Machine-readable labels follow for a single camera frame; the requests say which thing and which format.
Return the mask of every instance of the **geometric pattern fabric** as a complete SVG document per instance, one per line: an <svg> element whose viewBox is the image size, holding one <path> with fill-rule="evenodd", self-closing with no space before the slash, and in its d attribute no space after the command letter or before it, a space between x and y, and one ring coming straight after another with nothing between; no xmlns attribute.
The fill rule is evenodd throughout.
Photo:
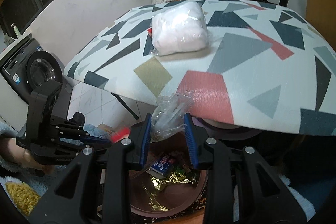
<svg viewBox="0 0 336 224"><path fill-rule="evenodd" d="M205 12L206 49L154 56L147 32L152 16L185 1L144 5L94 37L64 74L152 105L158 96L180 91L192 96L190 112L201 118L336 135L336 53L317 30L274 4L188 1Z"/></svg>

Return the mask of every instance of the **white tiled floor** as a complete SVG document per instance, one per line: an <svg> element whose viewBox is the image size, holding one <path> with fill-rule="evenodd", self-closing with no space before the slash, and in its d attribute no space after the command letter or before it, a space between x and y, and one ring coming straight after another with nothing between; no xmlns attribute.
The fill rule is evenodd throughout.
<svg viewBox="0 0 336 224"><path fill-rule="evenodd" d="M85 124L98 126L104 123L119 130L142 121L147 113L153 113L156 108L123 96L121 98L140 117L139 120L134 119L110 92L79 83L72 90L68 119L72 118L75 112L81 112L85 116Z"/></svg>

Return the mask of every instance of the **plastic bag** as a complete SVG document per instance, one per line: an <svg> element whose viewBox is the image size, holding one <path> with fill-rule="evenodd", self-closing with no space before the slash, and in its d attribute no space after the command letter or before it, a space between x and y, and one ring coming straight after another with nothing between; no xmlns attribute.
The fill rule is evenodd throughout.
<svg viewBox="0 0 336 224"><path fill-rule="evenodd" d="M152 142L165 140L183 130L183 116L193 104L187 95L173 93L171 97L160 96L156 99L151 123Z"/></svg>
<svg viewBox="0 0 336 224"><path fill-rule="evenodd" d="M207 47L207 23L199 4L187 2L155 15L152 18L152 44L160 56Z"/></svg>

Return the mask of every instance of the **front-loading washing machine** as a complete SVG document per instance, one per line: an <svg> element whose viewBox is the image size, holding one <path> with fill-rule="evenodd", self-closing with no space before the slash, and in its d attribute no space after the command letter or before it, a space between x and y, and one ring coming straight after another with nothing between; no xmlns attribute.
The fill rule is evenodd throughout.
<svg viewBox="0 0 336 224"><path fill-rule="evenodd" d="M72 86L63 77L57 60L30 36L20 44L1 66L1 74L27 104L31 92L43 82L55 80L63 83L52 114L66 119Z"/></svg>

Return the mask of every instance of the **dark blue triangle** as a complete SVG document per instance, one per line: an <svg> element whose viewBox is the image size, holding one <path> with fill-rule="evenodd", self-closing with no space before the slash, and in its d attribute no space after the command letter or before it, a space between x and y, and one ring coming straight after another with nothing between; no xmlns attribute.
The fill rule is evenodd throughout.
<svg viewBox="0 0 336 224"><path fill-rule="evenodd" d="M316 106L315 110L319 111L327 93L331 72L323 65L323 63L315 56L316 64Z"/></svg>
<svg viewBox="0 0 336 224"><path fill-rule="evenodd" d="M301 16L299 16L296 12L294 11L289 11L289 10L283 10L287 14L291 15L292 17L296 18L298 21L301 23L307 23Z"/></svg>
<svg viewBox="0 0 336 224"><path fill-rule="evenodd" d="M101 70L102 68L105 68L107 65L110 65L111 63L117 61L118 59L130 54L131 52L134 52L136 50L140 49L140 38L137 41L134 41L131 45L128 45L126 48L118 52L115 56L113 56L111 59L107 60L103 65L101 65L99 68L97 68L94 72L97 72Z"/></svg>
<svg viewBox="0 0 336 224"><path fill-rule="evenodd" d="M152 38L147 34L146 44L145 48L143 49L143 55L146 56L151 53L151 51L154 50L154 46L152 44Z"/></svg>
<svg viewBox="0 0 336 224"><path fill-rule="evenodd" d="M303 42L302 33L296 30L297 27L279 23L276 21L271 21L271 20L270 22L272 23L273 27L279 34L284 44L293 46L296 48L300 48L302 50L305 49L305 44Z"/></svg>
<svg viewBox="0 0 336 224"><path fill-rule="evenodd" d="M330 136L336 128L336 115L301 108L299 134Z"/></svg>
<svg viewBox="0 0 336 224"><path fill-rule="evenodd" d="M223 14L223 11L215 11L208 23L208 27L248 28L250 25L234 12Z"/></svg>
<svg viewBox="0 0 336 224"><path fill-rule="evenodd" d="M107 46L105 50L108 50L109 48L112 48L115 45L120 44L120 39L118 33L115 34L115 36L112 38L110 44Z"/></svg>
<svg viewBox="0 0 336 224"><path fill-rule="evenodd" d="M152 19L145 19L141 21L138 25L136 25L132 30L130 30L123 38L131 38L136 37L138 34L147 30L152 23Z"/></svg>
<svg viewBox="0 0 336 224"><path fill-rule="evenodd" d="M165 5L165 7L175 6L175 5L180 4L180 3L184 2L184 1L185 1L185 0L168 2L168 3Z"/></svg>
<svg viewBox="0 0 336 224"><path fill-rule="evenodd" d="M109 34L114 34L114 33L119 32L119 30L125 25L126 22L127 22L127 20L117 23L110 30L108 30L106 33L104 33L102 35L102 37L104 37L106 35L109 35Z"/></svg>
<svg viewBox="0 0 336 224"><path fill-rule="evenodd" d="M240 0L218 0L218 1L240 1Z"/></svg>
<svg viewBox="0 0 336 224"><path fill-rule="evenodd" d="M196 1L201 7L203 6L205 0Z"/></svg>
<svg viewBox="0 0 336 224"><path fill-rule="evenodd" d="M275 10L275 8L277 7L277 5L273 4L273 3L262 2L262 1L259 1L258 3L261 7L269 8L269 9L273 9L273 10Z"/></svg>
<svg viewBox="0 0 336 224"><path fill-rule="evenodd" d="M95 86L100 89L104 89L107 82L108 82L107 78L100 76L92 71L88 71L84 78L84 83Z"/></svg>
<svg viewBox="0 0 336 224"><path fill-rule="evenodd" d="M156 12L156 11L159 11L159 10L162 10L162 8L154 6L152 12Z"/></svg>
<svg viewBox="0 0 336 224"><path fill-rule="evenodd" d="M155 4L145 5L145 6L141 6L140 8L138 8L138 10L148 8L148 7L154 7L154 6L155 6Z"/></svg>
<svg viewBox="0 0 336 224"><path fill-rule="evenodd" d="M71 66L71 68L70 68L69 71L68 71L68 77L70 77L70 78L73 78L73 77L74 77L75 70L77 69L79 63L80 63L80 62L75 62L75 63Z"/></svg>

